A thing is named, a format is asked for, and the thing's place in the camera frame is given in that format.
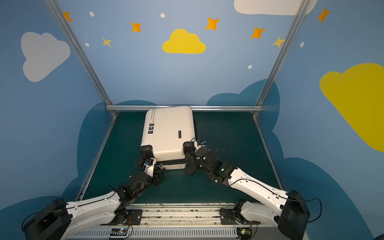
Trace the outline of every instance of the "dark blue cloud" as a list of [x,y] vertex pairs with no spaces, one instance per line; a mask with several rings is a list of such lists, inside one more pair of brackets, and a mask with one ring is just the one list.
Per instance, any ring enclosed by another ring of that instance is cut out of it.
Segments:
[[117,105],[157,105],[157,104],[144,101],[144,100],[129,100],[129,101],[118,103]]
[[263,89],[266,79],[252,83],[240,94],[220,93],[211,97],[207,105],[232,105],[232,106],[252,106],[256,105],[257,98]]

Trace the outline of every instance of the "yellow cloud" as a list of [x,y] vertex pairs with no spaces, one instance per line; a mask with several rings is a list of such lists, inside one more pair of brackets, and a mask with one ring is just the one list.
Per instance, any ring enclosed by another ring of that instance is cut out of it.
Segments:
[[363,63],[343,74],[329,72],[320,88],[357,134],[384,152],[384,67]]
[[166,53],[202,53],[206,49],[204,43],[194,33],[184,29],[176,29],[169,37],[169,41],[163,43],[163,51]]

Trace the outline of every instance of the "painted cloud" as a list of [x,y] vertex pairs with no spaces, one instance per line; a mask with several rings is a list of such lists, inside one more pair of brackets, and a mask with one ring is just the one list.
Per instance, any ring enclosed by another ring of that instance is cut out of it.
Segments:
[[58,41],[49,33],[24,33],[22,51],[26,58],[23,72],[31,82],[45,78],[70,56],[70,47],[64,41]]
[[[308,14],[317,0],[310,0]],[[296,15],[301,0],[235,0],[235,10],[243,14]]]

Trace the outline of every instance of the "cable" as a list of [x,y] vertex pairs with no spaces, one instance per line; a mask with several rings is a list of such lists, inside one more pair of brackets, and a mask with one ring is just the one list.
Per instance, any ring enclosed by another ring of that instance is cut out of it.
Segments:
[[[43,212],[58,212],[58,211],[63,211],[63,210],[66,210],[66,209],[58,209],[58,210],[43,211]],[[28,224],[27,226],[23,227],[24,222],[25,222],[30,216],[32,216],[32,215],[34,215],[34,214],[31,214],[31,215],[27,216],[27,217],[23,220],[22,225],[21,225],[21,229],[22,229],[23,232],[25,231],[25,228],[29,226],[29,224]]]
[[22,222],[22,231],[24,232],[24,230],[25,230],[25,228],[23,228],[23,224],[24,224],[24,222],[25,222],[25,220],[27,220],[27,218],[29,218],[30,216],[32,216],[33,214],[31,214],[31,215],[29,215],[28,217],[26,217],[25,219],[24,219],[24,221]]
[[256,233],[257,233],[257,229],[259,228],[259,225],[256,225],[256,231],[255,231],[255,234],[252,236],[252,229],[251,229],[251,238],[250,239],[252,239],[254,236],[256,236]]
[[113,189],[113,190],[115,190],[116,188],[113,188],[112,186],[111,186],[111,183],[109,184],[109,186]]
[[139,165],[140,163],[142,163],[142,162],[143,162],[143,161],[139,161],[138,163],[136,163],[136,165],[132,168],[131,175],[129,176],[129,178],[132,177],[132,175],[133,175],[133,170],[135,169],[135,167],[136,167],[137,165]]
[[[116,194],[116,192],[114,192],[114,193],[112,194],[112,196],[107,197],[106,199],[109,199],[109,198],[113,197],[115,194]],[[94,201],[94,202],[88,202],[88,203],[86,203],[86,204],[81,204],[81,205],[77,205],[77,206],[78,206],[78,207],[81,207],[81,206],[84,206],[84,205],[88,205],[88,204],[92,204],[92,203],[100,202],[100,201],[104,201],[104,198],[99,199],[99,200]]]
[[131,224],[128,224],[129,226],[131,226],[131,228],[132,228],[132,231],[131,231],[131,233],[129,234],[129,236],[128,237],[126,237],[126,238],[124,238],[124,239],[127,239],[127,238],[129,238],[131,235],[132,235],[132,233],[133,233],[133,226],[131,225]]
[[269,188],[267,188],[266,186],[264,186],[263,184],[261,183],[258,183],[256,181],[253,181],[251,179],[246,179],[246,178],[240,178],[240,179],[237,179],[236,181],[234,181],[233,183],[231,183],[230,185],[228,185],[228,187],[234,185],[236,182],[238,181],[241,181],[241,180],[244,180],[244,181],[250,181],[250,182],[254,182],[254,183],[257,183],[258,185],[262,186],[263,188],[265,188],[266,190],[270,191],[271,193],[275,194],[276,196],[278,196],[276,193],[274,193],[272,190],[270,190]]
[[232,184],[228,185],[228,187],[234,185],[236,182],[238,182],[238,181],[240,181],[240,180],[245,180],[245,181],[250,181],[250,182],[257,183],[258,185],[262,186],[262,187],[265,188],[266,190],[270,191],[272,194],[275,194],[276,197],[281,197],[282,199],[285,199],[285,200],[287,200],[287,201],[292,201],[292,202],[310,202],[310,201],[313,201],[313,200],[315,200],[315,199],[319,200],[319,203],[320,203],[320,214],[319,214],[319,216],[318,216],[317,218],[315,218],[315,219],[313,219],[313,220],[311,220],[311,221],[308,221],[308,223],[310,223],[310,222],[314,222],[314,221],[318,220],[318,219],[320,218],[320,216],[321,216],[321,213],[323,212],[323,206],[322,206],[322,204],[321,204],[321,200],[320,200],[319,198],[317,198],[317,197],[315,197],[315,198],[313,198],[313,199],[310,199],[310,200],[293,200],[293,199],[288,199],[288,198],[282,197],[282,196],[280,196],[280,195],[277,195],[276,193],[274,193],[272,190],[270,190],[270,189],[267,188],[266,186],[263,186],[262,184],[260,184],[260,183],[258,183],[258,182],[256,182],[256,181],[253,181],[253,180],[251,180],[251,179],[244,179],[244,178],[242,178],[242,179],[237,179],[237,180],[234,181]]
[[319,214],[319,216],[317,218],[315,218],[315,219],[313,219],[311,221],[308,221],[308,223],[314,222],[314,221],[318,220],[320,218],[320,216],[321,216],[321,213],[323,212],[323,205],[321,204],[321,200],[318,197],[312,198],[310,200],[293,200],[293,199],[288,199],[288,198],[282,197],[280,195],[278,195],[278,196],[281,197],[282,199],[286,199],[287,201],[292,201],[292,202],[310,202],[310,201],[313,201],[313,200],[316,200],[316,199],[319,200],[319,203],[320,203],[320,214]]

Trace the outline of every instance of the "green floor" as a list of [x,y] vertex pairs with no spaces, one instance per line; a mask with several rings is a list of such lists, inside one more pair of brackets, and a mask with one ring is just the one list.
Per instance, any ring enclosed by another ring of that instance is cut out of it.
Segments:
[[[104,147],[84,199],[110,192],[124,183],[136,159],[145,112],[121,112]],[[228,161],[251,176],[278,187],[272,166],[249,112],[194,112],[197,137],[204,139],[220,161]],[[254,201],[245,193],[204,178],[201,172],[188,176],[184,170],[164,173],[159,186],[150,186],[135,203],[203,203]]]

